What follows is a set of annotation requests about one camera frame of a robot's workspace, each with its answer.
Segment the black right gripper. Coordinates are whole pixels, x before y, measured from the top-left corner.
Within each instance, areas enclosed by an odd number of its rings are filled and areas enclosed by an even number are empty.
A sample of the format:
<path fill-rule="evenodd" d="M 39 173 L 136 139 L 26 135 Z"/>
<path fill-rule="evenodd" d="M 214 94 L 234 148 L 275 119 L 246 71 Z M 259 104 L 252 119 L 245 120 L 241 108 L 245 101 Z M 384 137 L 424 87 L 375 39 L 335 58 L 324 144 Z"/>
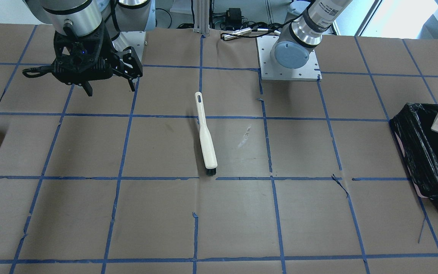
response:
<path fill-rule="evenodd" d="M 136 78 L 143 76 L 136 51 L 130 46 L 117 51 L 107 29 L 95 29 L 76 40 L 55 32 L 53 47 L 55 59 L 51 65 L 24 69 L 23 75 L 37 78 L 51 73 L 61 83 L 81 85 L 88 97 L 93 95 L 90 81 L 120 76 L 135 92 Z"/>

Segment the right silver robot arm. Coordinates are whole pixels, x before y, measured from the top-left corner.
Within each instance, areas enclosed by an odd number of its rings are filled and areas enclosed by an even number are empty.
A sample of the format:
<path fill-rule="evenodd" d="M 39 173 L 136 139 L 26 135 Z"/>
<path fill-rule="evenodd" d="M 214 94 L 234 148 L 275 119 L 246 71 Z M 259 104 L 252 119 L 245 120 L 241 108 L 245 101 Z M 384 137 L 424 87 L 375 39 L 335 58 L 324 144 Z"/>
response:
<path fill-rule="evenodd" d="M 125 32 L 153 30 L 153 0 L 27 0 L 41 22 L 55 29 L 51 65 L 27 68 L 27 78 L 52 74 L 66 85 L 82 87 L 92 96 L 94 80 L 125 78 L 132 91 L 143 75 L 140 58 L 125 42 Z"/>

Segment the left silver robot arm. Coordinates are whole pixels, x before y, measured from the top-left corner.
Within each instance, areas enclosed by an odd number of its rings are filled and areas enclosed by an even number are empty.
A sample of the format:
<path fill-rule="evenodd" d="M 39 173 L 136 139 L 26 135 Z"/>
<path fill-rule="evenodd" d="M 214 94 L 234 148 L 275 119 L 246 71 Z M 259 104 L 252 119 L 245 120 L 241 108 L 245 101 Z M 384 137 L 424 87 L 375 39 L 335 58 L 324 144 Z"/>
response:
<path fill-rule="evenodd" d="M 323 33 L 350 3 L 351 0 L 315 0 L 302 10 L 288 12 L 270 56 L 285 68 L 303 67 L 320 45 Z"/>

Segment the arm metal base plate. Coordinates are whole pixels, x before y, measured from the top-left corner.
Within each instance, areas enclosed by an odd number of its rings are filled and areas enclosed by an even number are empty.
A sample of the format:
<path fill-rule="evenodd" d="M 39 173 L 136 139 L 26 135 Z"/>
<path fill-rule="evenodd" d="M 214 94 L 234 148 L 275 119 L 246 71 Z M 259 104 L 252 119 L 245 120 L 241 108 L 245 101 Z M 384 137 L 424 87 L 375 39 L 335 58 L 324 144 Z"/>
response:
<path fill-rule="evenodd" d="M 321 80 L 315 51 L 309 52 L 293 41 L 278 36 L 257 38 L 261 78 L 263 80 Z"/>
<path fill-rule="evenodd" d="M 120 32 L 120 34 L 113 39 L 112 43 L 117 51 L 124 51 L 125 48 L 132 46 L 139 59 L 142 59 L 146 45 L 146 32 Z"/>

